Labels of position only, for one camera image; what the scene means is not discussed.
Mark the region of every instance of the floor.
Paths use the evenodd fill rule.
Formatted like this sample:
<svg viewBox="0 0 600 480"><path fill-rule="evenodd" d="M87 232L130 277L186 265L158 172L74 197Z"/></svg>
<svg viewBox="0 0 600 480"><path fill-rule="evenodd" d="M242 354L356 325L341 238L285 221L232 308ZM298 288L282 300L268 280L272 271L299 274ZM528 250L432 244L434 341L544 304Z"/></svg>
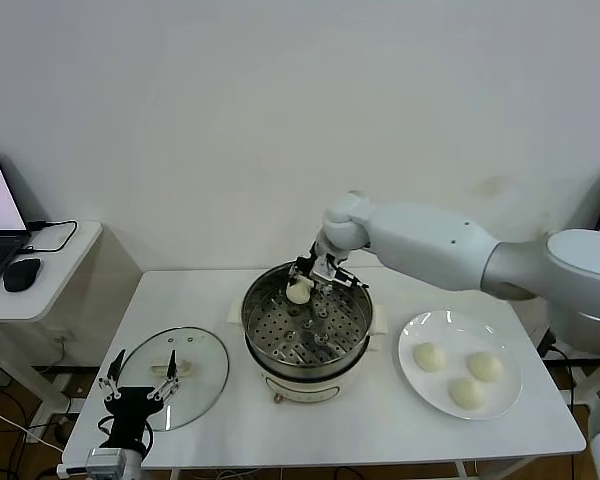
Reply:
<svg viewBox="0 0 600 480"><path fill-rule="evenodd" d="M569 385L569 377L563 368L551 368L551 375L560 388L566 388ZM74 375L66 392L74 397L86 397L91 384L94 380L94 375ZM30 418L39 401L26 389L17 382L12 382L11 385L4 388L4 391L12 395L18 402L22 404L25 414ZM5 395L0 394L0 414L12 419L18 423L22 422L22 414L18 406ZM587 421L589 413L586 407L576 407L575 417L580 425L580 428L587 434ZM52 419L57 422L61 417ZM60 428L60 434L68 436L72 427L72 422L67 422ZM0 430L8 430L9 425L0 420ZM55 439L53 433L54 426L47 428L44 439L55 445L61 446ZM18 446L18 450L14 454L11 462L11 468L15 468L17 456L19 454L19 446L21 435L15 432L0 433L0 468L6 468L9 464L9 458L14 447ZM41 444L26 444L20 466L18 469L19 480L36 480L37 475L46 468L53 467L60 462L60 453L45 447ZM473 462L465 462L467 472L474 473ZM483 467L478 462L478 472ZM437 477L452 477L455 475L455 469L451 464L437 465L384 465L384 466L366 466L356 467L356 473L341 469L337 472L337 480L397 480L397 479L426 479ZM300 480L311 478L314 480L336 480L335 468L288 468L282 472L284 480ZM216 472L213 470L206 471L188 471L182 472L180 478L182 480L194 479L215 479ZM168 480L169 472L154 472L155 480ZM262 469L254 472L252 475L243 475L244 479L251 478L256 480L279 480L279 469ZM551 457L538 459L519 470L515 474L508 477L510 480L568 480L571 477L571 464L569 456ZM597 476L593 465L593 459L589 449L575 456L575 479L576 480L596 480ZM0 472L0 480L12 480L8 478L6 473Z"/></svg>

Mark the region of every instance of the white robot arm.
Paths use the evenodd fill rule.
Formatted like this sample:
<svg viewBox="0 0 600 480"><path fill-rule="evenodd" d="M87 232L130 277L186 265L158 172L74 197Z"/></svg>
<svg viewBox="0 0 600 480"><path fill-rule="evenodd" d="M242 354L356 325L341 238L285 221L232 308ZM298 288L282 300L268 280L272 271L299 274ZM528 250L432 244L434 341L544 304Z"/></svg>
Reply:
<svg viewBox="0 0 600 480"><path fill-rule="evenodd" d="M600 232L566 230L537 241L499 242L456 213L376 205L349 192L324 213L309 276L318 283L340 281L338 265L357 249L446 290L482 290L505 300L543 297L561 340L600 353ZM600 476L600 404L590 424Z"/></svg>

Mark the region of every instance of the white wall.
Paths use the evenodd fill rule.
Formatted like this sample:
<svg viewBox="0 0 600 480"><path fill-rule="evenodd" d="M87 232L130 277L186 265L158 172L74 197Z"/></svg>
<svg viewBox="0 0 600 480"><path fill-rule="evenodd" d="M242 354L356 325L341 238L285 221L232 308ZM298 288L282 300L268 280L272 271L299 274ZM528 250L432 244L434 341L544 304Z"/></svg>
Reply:
<svg viewBox="0 0 600 480"><path fill-rule="evenodd" d="M528 239L600 207L600 1L0 0L0 151L142 270L284 261L351 188Z"/></svg>

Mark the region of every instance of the white side table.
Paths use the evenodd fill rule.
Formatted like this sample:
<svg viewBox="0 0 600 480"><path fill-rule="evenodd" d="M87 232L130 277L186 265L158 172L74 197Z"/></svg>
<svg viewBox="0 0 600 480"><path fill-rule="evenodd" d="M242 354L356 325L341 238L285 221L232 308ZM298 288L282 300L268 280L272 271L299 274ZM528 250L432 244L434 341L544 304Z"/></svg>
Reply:
<svg viewBox="0 0 600 480"><path fill-rule="evenodd" d="M45 228L33 235L30 244L40 249L55 248L64 242L72 228L72 225ZM27 323L42 319L62 293L101 232L102 226L98 222L78 222L76 233L61 251L21 256L21 258L41 259L42 267L35 283L24 292L7 292L0 279L0 322ZM62 383L66 385L68 378L65 376L57 379L55 385L46 381L31 368L29 360L1 329L0 368L42 400L43 404L33 420L33 425L44 423L53 413L67 411L69 399L62 393L61 388ZM1 383L4 383L4 377L0 378ZM72 410L80 406L72 405Z"/></svg>
<svg viewBox="0 0 600 480"><path fill-rule="evenodd" d="M244 334L227 322L233 301L262 273L242 271L148 272L118 328L99 376L121 349L132 352L173 327L213 332L229 354L229 377L217 403L202 417L157 432L143 468L257 468L493 460L481 478L502 479L533 458L573 453L586 442L511 306L478 292L439 290L386 268L353 269L371 286L386 313L383 347L362 358L358 376L328 402L275 404L260 377ZM466 421L437 411L404 378L396 360L399 332L423 311L452 309L488 320L515 355L523 389L505 415ZM108 415L92 388L62 456L62 471L84 467L90 449L106 436Z"/></svg>

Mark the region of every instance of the black mouse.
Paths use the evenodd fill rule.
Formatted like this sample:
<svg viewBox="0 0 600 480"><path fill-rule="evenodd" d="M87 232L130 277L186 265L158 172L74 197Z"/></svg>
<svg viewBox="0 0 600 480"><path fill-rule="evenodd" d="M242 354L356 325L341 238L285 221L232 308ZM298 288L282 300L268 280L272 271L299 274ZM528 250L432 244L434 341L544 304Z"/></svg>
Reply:
<svg viewBox="0 0 600 480"><path fill-rule="evenodd" d="M36 281L41 264L39 258L28 258L9 265L2 275L4 289L7 292L21 292L29 288Z"/></svg>

